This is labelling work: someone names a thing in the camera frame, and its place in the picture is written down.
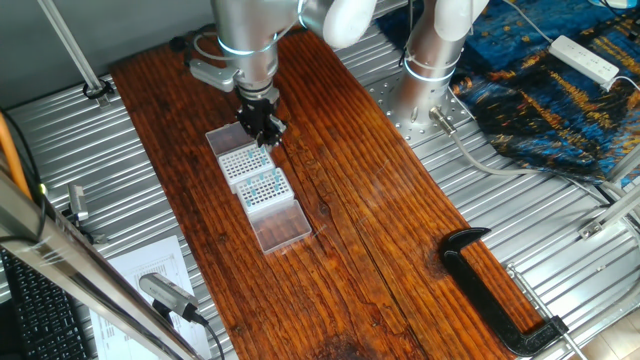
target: keyboard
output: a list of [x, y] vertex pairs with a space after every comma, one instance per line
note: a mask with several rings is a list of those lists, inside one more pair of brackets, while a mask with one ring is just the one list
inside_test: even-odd
[[69, 296], [6, 250], [0, 250], [0, 256], [23, 342], [23, 358], [88, 359]]

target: starry night fabric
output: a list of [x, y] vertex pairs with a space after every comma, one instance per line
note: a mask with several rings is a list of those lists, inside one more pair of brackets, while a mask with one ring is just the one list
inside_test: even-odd
[[[620, 68], [618, 75], [640, 81], [640, 45], [629, 39], [636, 11], [615, 17], [586, 0], [516, 4], [548, 37], [565, 35]], [[398, 47], [408, 36], [406, 13], [378, 20]], [[513, 8], [492, 0], [467, 40], [452, 88], [501, 155], [523, 167], [600, 183], [640, 143], [640, 93], [623, 81], [604, 92], [550, 55], [548, 46]], [[623, 185], [639, 174], [633, 171]]]

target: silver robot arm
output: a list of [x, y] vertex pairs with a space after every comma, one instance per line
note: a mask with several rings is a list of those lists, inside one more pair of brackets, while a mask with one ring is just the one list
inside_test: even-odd
[[227, 67], [191, 60], [198, 79], [240, 97], [237, 118], [259, 145], [277, 145], [286, 124], [274, 116], [280, 94], [273, 86], [278, 71], [276, 37], [296, 23], [330, 46], [355, 44], [364, 34], [376, 0], [211, 0], [218, 42]]
[[411, 122], [433, 121], [451, 104], [449, 82], [471, 25], [489, 0], [424, 0], [411, 32], [393, 110]]

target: white paper sheet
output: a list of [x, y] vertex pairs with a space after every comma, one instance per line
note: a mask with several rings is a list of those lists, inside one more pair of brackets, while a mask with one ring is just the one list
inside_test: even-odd
[[[138, 281], [142, 275], [157, 272], [176, 285], [193, 294], [187, 266], [180, 251], [178, 238], [147, 245], [128, 254], [118, 256], [109, 263], [131, 284], [149, 303], [153, 298], [140, 290]], [[211, 358], [207, 334], [198, 324], [189, 323], [175, 313], [171, 314], [174, 328], [204, 359]], [[152, 352], [137, 341], [91, 311], [91, 323], [100, 360], [155, 360]]]

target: wooden plank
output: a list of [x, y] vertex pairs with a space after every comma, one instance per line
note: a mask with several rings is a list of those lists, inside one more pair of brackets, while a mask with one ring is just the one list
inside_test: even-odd
[[[242, 359], [514, 358], [438, 259], [468, 225], [331, 49], [279, 44], [272, 157], [313, 235], [263, 255], [204, 134], [239, 102], [193, 79], [167, 47], [112, 75]], [[522, 329], [540, 322], [483, 244], [465, 250]]]

